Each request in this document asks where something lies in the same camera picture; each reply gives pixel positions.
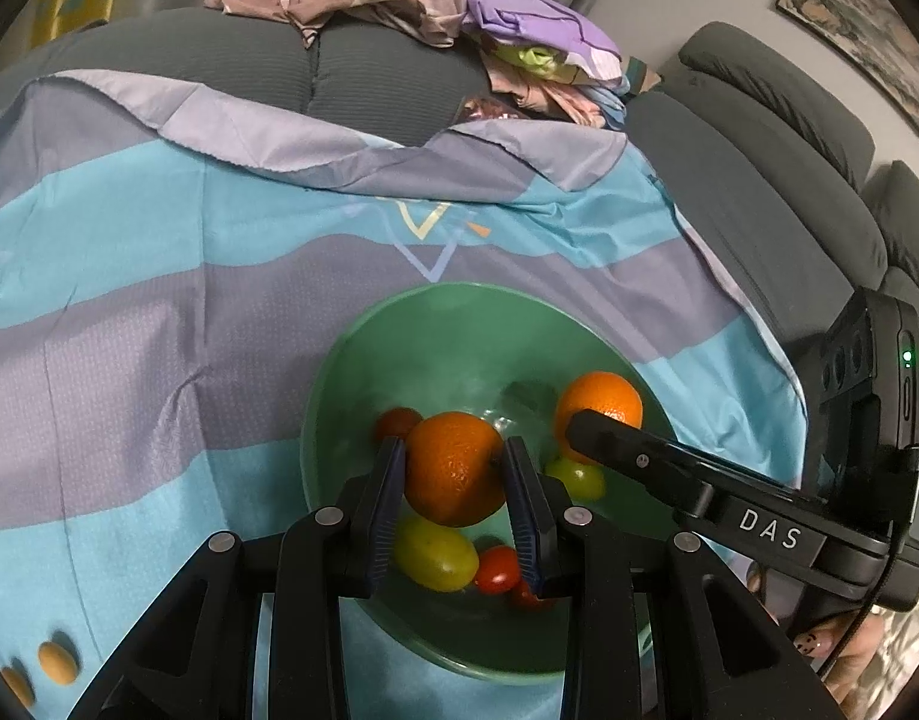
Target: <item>picture frame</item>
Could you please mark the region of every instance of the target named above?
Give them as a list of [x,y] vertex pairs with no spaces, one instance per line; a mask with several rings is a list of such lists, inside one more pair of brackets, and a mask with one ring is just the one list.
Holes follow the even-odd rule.
[[919,41],[889,0],[777,0],[864,74],[919,135]]

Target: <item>black cable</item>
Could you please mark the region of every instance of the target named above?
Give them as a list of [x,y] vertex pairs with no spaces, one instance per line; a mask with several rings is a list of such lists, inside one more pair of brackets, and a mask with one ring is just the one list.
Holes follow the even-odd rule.
[[836,659],[842,655],[842,651],[845,650],[852,637],[856,635],[856,631],[859,631],[861,625],[866,622],[866,618],[869,617],[873,606],[879,600],[885,584],[890,580],[890,575],[893,574],[893,568],[896,566],[899,554],[903,551],[903,547],[906,546],[909,528],[912,528],[912,519],[917,513],[917,504],[919,503],[919,445],[910,445],[902,450],[898,463],[901,466],[899,472],[903,475],[902,482],[904,485],[900,487],[902,493],[896,495],[890,501],[890,519],[893,521],[891,522],[890,532],[890,553],[885,562],[883,573],[880,575],[873,591],[866,598],[866,601],[842,635],[842,638],[837,642],[826,660],[823,661],[822,666],[819,666],[816,671],[821,680],[826,679],[835,665]]
[[909,528],[903,530],[897,528],[896,531],[899,538],[892,538],[890,540],[890,555],[885,562],[883,574],[880,576],[871,594],[869,594],[869,597],[866,598],[866,601],[856,613],[856,616],[849,624],[842,638],[837,642],[837,645],[833,648],[829,656],[827,656],[826,660],[822,662],[822,666],[819,666],[819,669],[816,671],[816,675],[818,675],[821,680],[826,679],[835,665],[837,658],[842,655],[842,651],[846,649],[846,645],[849,644],[850,640],[856,635],[856,632],[860,630],[861,625],[866,622],[866,618],[869,617],[869,613],[871,613],[874,605],[876,605],[876,602],[879,600],[885,584],[890,580],[890,575],[893,574],[893,568],[896,566],[899,553],[903,551],[903,546],[906,544],[906,536],[909,534]]

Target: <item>white wall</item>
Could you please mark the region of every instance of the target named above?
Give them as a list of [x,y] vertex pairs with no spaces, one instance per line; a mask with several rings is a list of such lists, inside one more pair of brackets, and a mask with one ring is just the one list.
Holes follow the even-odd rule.
[[858,116],[875,164],[904,160],[919,176],[919,136],[883,94],[835,50],[774,9],[776,0],[599,0],[590,17],[621,52],[659,68],[698,28],[722,20],[772,46]]

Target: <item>hand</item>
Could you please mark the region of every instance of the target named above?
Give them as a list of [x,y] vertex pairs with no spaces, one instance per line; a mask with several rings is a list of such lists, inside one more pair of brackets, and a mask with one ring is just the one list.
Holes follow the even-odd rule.
[[[746,574],[746,587],[759,597],[761,586],[762,574],[759,566],[754,563],[749,567],[749,573]],[[832,652],[855,616],[856,613],[847,613],[832,617],[819,623],[811,631],[800,634],[792,643],[805,656],[825,658]],[[873,660],[873,656],[883,642],[883,633],[883,618],[878,614],[869,615],[837,658],[832,671],[826,677],[825,685],[838,704],[841,704],[855,688],[860,675],[866,670],[866,666],[869,666],[869,661]]]

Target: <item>orange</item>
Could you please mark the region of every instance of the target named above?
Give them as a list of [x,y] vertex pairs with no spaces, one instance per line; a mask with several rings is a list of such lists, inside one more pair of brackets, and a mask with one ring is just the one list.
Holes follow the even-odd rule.
[[397,406],[395,409],[381,413],[373,426],[373,443],[379,446],[387,436],[406,440],[410,431],[422,421],[421,413],[415,409],[408,409],[406,406]]
[[424,419],[406,440],[406,499],[437,525],[475,525],[506,501],[494,462],[502,449],[500,434],[478,416],[444,412]]
[[566,441],[566,426],[576,412],[592,409],[634,428],[643,425],[643,401],[639,392],[618,373],[594,370],[584,373],[564,389],[559,396],[557,413],[552,420],[552,435],[559,451],[570,460],[592,463],[591,459],[573,451]]

